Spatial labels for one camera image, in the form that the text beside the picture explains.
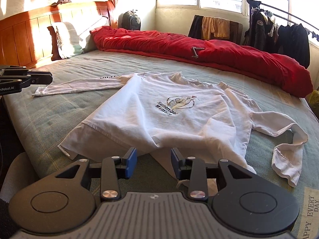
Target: clothes rack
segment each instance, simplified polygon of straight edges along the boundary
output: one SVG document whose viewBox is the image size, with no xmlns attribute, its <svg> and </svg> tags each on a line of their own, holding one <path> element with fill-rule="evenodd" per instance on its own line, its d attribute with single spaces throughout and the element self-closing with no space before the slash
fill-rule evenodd
<svg viewBox="0 0 319 239">
<path fill-rule="evenodd" d="M 258 8 L 260 5 L 264 5 L 264 6 L 273 8 L 273 9 L 275 9 L 275 10 L 281 11 L 281 12 L 283 12 L 283 13 L 286 13 L 286 14 L 292 16 L 292 17 L 295 17 L 296 19 L 303 21 L 304 23 L 306 23 L 306 24 L 308 24 L 309 26 L 315 28 L 316 30 L 319 30 L 319 28 L 316 28 L 314 25 L 312 25 L 312 24 L 310 24 L 310 23 L 304 21 L 303 19 L 301 19 L 301 18 L 299 18 L 299 17 L 297 17 L 297 16 L 295 16 L 295 15 L 289 13 L 289 12 L 286 12 L 286 11 L 283 11 L 283 10 L 281 10 L 281 9 L 279 9 L 279 8 L 276 8 L 276 7 L 274 7 L 274 6 L 271 6 L 271 5 L 262 3 L 261 1 L 255 1 L 255 0 L 247 0 L 247 2 L 248 2 L 248 4 L 249 4 L 249 28 L 251 27 L 251 17 L 252 17 L 252 14 L 251 14 L 251 13 L 252 13 L 252 9 L 253 9 L 253 8 Z M 293 22 L 292 20 L 286 19 L 286 18 L 283 17 L 283 16 L 280 16 L 280 15 L 277 15 L 277 14 L 274 14 L 274 13 L 273 13 L 273 15 L 276 16 L 276 17 L 279 17 L 279 18 L 281 18 L 281 19 L 284 19 L 284 20 L 286 20 L 286 21 L 289 21 L 289 22 L 291 22 L 291 23 L 293 23 L 293 24 L 296 24 L 296 23 Z M 317 40 L 319 39 L 319 35 L 315 34 L 313 31 L 309 31 L 309 32 L 312 33 L 312 37 L 313 37 L 313 38 L 316 37 Z"/>
</svg>

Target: headboard panel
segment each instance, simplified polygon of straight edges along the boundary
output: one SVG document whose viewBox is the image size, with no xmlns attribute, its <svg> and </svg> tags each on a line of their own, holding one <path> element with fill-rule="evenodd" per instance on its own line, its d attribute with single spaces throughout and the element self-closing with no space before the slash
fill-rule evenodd
<svg viewBox="0 0 319 239">
<path fill-rule="evenodd" d="M 48 64 L 52 57 L 51 23 L 77 20 L 93 15 L 113 17 L 112 2 L 66 3 L 22 12 L 0 21 L 0 65 L 18 65 L 34 68 Z"/>
</svg>

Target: white shirt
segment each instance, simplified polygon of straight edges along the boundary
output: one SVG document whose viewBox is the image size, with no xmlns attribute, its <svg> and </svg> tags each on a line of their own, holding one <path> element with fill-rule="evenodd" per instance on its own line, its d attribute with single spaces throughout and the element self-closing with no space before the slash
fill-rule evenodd
<svg viewBox="0 0 319 239">
<path fill-rule="evenodd" d="M 173 175 L 169 152 L 177 147 L 185 157 L 208 163 L 229 159 L 256 173 L 245 160 L 251 130 L 276 137 L 291 129 L 293 142 L 274 148 L 272 168 L 296 186 L 307 134 L 289 116 L 263 112 L 223 82 L 207 84 L 180 72 L 144 72 L 73 80 L 38 88 L 34 96 L 120 87 L 59 144 L 71 159 L 80 154 L 101 161 L 136 147 L 139 155 L 152 153 Z"/>
</svg>

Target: red blanket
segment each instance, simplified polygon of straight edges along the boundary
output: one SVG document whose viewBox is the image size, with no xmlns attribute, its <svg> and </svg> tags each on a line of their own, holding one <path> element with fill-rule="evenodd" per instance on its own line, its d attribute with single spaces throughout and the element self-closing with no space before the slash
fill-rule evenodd
<svg viewBox="0 0 319 239">
<path fill-rule="evenodd" d="M 99 50 L 125 52 L 236 72 L 279 86 L 300 98 L 313 91 L 310 73 L 296 60 L 229 41 L 204 41 L 180 34 L 102 26 L 91 31 Z M 192 47 L 205 48 L 193 58 Z"/>
</svg>

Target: pillow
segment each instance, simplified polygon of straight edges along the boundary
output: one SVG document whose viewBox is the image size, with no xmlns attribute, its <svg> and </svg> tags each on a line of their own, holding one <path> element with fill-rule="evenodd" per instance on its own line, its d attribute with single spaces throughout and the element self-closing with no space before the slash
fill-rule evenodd
<svg viewBox="0 0 319 239">
<path fill-rule="evenodd" d="M 109 26 L 107 17 L 98 16 L 83 21 L 53 23 L 60 57 L 70 58 L 97 49 L 90 30 L 101 26 Z"/>
</svg>

